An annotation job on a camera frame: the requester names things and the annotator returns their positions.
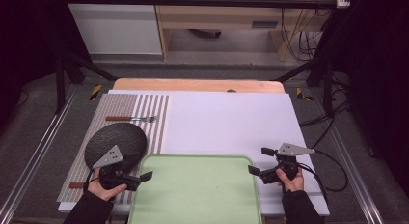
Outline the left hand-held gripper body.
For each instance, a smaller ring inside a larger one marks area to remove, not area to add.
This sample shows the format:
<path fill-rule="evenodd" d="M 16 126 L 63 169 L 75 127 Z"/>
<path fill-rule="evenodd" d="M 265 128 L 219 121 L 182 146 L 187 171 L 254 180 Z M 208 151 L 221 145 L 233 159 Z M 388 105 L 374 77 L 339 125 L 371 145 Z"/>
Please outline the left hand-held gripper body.
<path fill-rule="evenodd" d="M 93 165 L 93 169 L 99 169 L 99 181 L 104 189 L 109 190 L 125 184 L 127 190 L 137 190 L 140 179 L 121 169 L 123 160 L 120 148 L 115 145 Z"/>

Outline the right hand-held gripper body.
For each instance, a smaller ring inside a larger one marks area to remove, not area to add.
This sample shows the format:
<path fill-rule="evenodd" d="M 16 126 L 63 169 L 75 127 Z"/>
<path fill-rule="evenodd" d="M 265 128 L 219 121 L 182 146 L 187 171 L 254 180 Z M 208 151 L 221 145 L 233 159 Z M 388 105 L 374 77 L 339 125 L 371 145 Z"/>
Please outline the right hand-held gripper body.
<path fill-rule="evenodd" d="M 273 169 L 268 169 L 260 172 L 259 177 L 264 184 L 279 182 L 276 170 L 282 169 L 290 180 L 293 180 L 298 172 L 298 162 L 296 157 L 298 155 L 314 154 L 314 150 L 297 145 L 283 143 L 282 146 L 276 150 L 275 157 L 278 164 Z"/>

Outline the black textured plate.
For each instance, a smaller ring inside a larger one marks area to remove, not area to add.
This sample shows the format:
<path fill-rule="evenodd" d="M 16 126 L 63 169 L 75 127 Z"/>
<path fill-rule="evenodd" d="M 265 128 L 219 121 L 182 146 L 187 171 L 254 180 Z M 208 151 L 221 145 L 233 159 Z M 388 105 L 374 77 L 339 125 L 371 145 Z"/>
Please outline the black textured plate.
<path fill-rule="evenodd" d="M 118 146 L 124 161 L 121 171 L 129 173 L 145 156 L 148 138 L 138 126 L 129 123 L 115 123 L 96 132 L 88 141 L 84 159 L 89 168 L 100 160 L 114 146 Z"/>

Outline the fork with wooden handle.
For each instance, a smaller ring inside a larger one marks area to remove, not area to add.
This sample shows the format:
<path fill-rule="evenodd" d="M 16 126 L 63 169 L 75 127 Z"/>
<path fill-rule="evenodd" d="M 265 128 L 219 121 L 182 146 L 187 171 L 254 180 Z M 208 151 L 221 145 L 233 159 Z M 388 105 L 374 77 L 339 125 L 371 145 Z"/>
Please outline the fork with wooden handle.
<path fill-rule="evenodd" d="M 150 117 L 126 117 L 126 116 L 107 116 L 105 121 L 139 121 L 146 123 L 153 123 L 156 121 L 155 116 Z"/>

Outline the green tray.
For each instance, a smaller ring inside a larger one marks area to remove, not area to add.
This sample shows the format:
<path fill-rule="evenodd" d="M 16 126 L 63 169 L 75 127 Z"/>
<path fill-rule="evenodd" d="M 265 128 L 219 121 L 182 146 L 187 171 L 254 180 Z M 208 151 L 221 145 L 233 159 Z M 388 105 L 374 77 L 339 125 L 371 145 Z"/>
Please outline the green tray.
<path fill-rule="evenodd" d="M 261 224 L 252 161 L 236 155 L 151 154 L 128 224 Z"/>

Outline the person's right hand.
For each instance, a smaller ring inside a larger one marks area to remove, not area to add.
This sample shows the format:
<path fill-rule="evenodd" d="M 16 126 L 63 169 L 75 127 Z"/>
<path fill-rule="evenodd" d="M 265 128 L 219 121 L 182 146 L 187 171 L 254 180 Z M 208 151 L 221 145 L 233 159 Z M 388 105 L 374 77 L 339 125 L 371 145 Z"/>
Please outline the person's right hand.
<path fill-rule="evenodd" d="M 290 180 L 282 169 L 277 169 L 276 173 L 280 179 L 278 186 L 283 187 L 285 192 L 295 192 L 304 189 L 304 177 L 301 168 L 298 169 L 298 172 L 293 180 Z"/>

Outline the person's left hand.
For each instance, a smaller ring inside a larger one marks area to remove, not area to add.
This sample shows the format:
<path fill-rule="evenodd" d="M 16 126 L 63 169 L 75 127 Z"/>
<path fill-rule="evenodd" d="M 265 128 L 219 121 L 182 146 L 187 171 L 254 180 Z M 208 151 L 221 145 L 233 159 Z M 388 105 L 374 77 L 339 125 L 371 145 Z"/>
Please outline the person's left hand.
<path fill-rule="evenodd" d="M 95 196 L 98 198 L 104 200 L 104 201 L 109 201 L 113 197 L 117 196 L 118 194 L 122 193 L 127 189 L 126 184 L 120 184 L 118 186 L 115 186 L 114 188 L 111 189 L 105 189 L 102 187 L 99 181 L 99 177 L 96 177 L 94 179 L 91 179 L 88 183 L 88 190 L 93 193 Z"/>

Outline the striped placemat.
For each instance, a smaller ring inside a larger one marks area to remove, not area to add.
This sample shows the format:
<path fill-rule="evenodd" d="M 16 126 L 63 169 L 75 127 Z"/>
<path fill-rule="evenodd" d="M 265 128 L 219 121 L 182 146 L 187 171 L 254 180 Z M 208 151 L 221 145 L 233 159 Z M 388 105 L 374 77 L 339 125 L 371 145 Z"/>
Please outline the striped placemat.
<path fill-rule="evenodd" d="M 165 125 L 171 97 L 168 95 L 154 94 L 104 94 L 96 109 L 83 143 L 78 151 L 66 177 L 64 186 L 57 199 L 60 203 L 76 203 L 82 189 L 69 189 L 71 182 L 83 182 L 90 172 L 84 159 L 85 147 L 91 137 L 102 128 L 115 123 L 129 123 L 138 126 L 148 138 L 146 154 L 161 154 L 163 152 L 163 140 Z M 107 116 L 132 116 L 150 117 L 155 116 L 153 123 L 139 121 L 105 121 Z"/>

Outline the black metal stand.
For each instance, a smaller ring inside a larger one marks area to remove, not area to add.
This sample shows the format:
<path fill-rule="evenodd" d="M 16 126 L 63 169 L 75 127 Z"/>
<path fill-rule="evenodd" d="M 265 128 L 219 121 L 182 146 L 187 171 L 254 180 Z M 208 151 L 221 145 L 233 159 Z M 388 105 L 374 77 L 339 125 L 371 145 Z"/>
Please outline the black metal stand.
<path fill-rule="evenodd" d="M 88 69 L 108 81 L 118 80 L 117 76 L 97 67 L 91 61 L 87 61 L 75 54 L 65 53 L 55 57 L 57 107 L 56 114 L 59 114 L 66 104 L 65 75 L 73 84 L 81 84 L 85 76 L 80 68 Z"/>
<path fill-rule="evenodd" d="M 309 87 L 315 87 L 320 81 L 323 82 L 323 101 L 322 106 L 324 111 L 330 117 L 333 117 L 335 112 L 332 106 L 332 77 L 333 66 L 331 62 L 324 57 L 315 57 L 309 62 L 297 67 L 295 70 L 275 78 L 275 81 L 286 82 L 290 78 L 298 75 L 299 73 L 310 70 L 310 74 L 307 77 L 307 85 Z"/>

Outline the dark curtain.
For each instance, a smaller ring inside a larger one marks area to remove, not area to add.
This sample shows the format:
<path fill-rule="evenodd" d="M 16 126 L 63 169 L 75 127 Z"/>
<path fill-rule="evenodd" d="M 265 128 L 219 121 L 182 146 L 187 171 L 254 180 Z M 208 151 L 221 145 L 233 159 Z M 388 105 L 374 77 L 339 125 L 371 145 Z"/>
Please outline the dark curtain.
<path fill-rule="evenodd" d="M 10 119 L 22 87 L 55 71 L 53 53 L 30 16 L 29 2 L 0 0 L 0 128 Z M 91 61 L 68 4 L 35 2 L 68 49 Z"/>
<path fill-rule="evenodd" d="M 409 0 L 350 0 L 333 11 L 322 40 L 370 142 L 409 190 Z"/>

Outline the white cabinet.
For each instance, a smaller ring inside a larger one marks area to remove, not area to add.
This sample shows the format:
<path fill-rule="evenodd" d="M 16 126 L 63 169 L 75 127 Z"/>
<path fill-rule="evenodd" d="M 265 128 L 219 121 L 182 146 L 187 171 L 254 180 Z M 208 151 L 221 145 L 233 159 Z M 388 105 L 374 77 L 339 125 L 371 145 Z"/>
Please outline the white cabinet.
<path fill-rule="evenodd" d="M 154 6 L 69 4 L 90 54 L 161 55 Z"/>

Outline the light wooden desk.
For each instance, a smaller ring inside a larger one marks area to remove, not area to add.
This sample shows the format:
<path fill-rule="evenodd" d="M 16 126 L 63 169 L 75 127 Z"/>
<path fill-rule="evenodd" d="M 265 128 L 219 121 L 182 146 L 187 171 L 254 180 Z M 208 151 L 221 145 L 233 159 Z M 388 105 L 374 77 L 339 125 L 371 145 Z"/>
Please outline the light wooden desk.
<path fill-rule="evenodd" d="M 329 17 L 326 2 L 336 0 L 293 0 L 315 1 L 317 9 L 273 9 L 237 7 L 182 7 L 157 6 L 156 16 L 161 29 L 162 49 L 169 47 L 169 32 L 173 29 L 202 30 L 267 30 L 284 61 L 290 55 L 289 47 L 295 43 L 295 35 L 302 31 L 322 30 Z"/>

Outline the black metal crossbar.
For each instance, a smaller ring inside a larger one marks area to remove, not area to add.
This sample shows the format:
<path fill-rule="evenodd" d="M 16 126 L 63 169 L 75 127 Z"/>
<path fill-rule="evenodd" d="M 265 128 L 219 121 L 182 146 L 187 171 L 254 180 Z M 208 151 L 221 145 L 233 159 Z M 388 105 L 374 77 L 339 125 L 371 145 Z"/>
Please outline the black metal crossbar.
<path fill-rule="evenodd" d="M 240 8 L 329 9 L 336 2 L 297 0 L 51 0 L 70 4 L 144 5 L 144 6 L 200 6 Z"/>

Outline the aluminium floor rail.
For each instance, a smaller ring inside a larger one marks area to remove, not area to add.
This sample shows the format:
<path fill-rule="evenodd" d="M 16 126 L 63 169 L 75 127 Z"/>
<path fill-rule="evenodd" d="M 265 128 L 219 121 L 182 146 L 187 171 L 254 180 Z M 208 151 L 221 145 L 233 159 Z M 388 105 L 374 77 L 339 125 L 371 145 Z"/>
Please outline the aluminium floor rail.
<path fill-rule="evenodd" d="M 323 116 L 328 116 L 323 106 L 323 95 L 315 88 L 311 89 L 317 106 Z M 360 137 L 359 129 L 353 126 L 354 122 L 346 111 L 334 113 L 332 117 L 325 120 L 327 129 L 322 137 L 329 137 L 332 146 L 338 154 L 339 163 L 346 173 L 348 185 L 353 190 L 355 197 L 368 224 L 384 224 L 383 218 L 375 205 L 359 167 L 353 160 L 353 156 L 360 153 L 359 145 L 353 145 L 352 152 L 348 150 L 347 139 L 349 137 Z"/>
<path fill-rule="evenodd" d="M 0 224 L 9 224 L 14 213 L 27 191 L 33 177 L 36 175 L 43 158 L 45 157 L 50 145 L 52 144 L 58 130 L 63 123 L 78 91 L 78 85 L 71 85 L 68 94 L 63 96 L 63 105 L 60 110 L 53 115 L 52 120 L 43 133 L 41 140 L 27 160 L 24 169 L 19 174 L 13 189 L 9 193 L 7 200 L 0 208 Z"/>

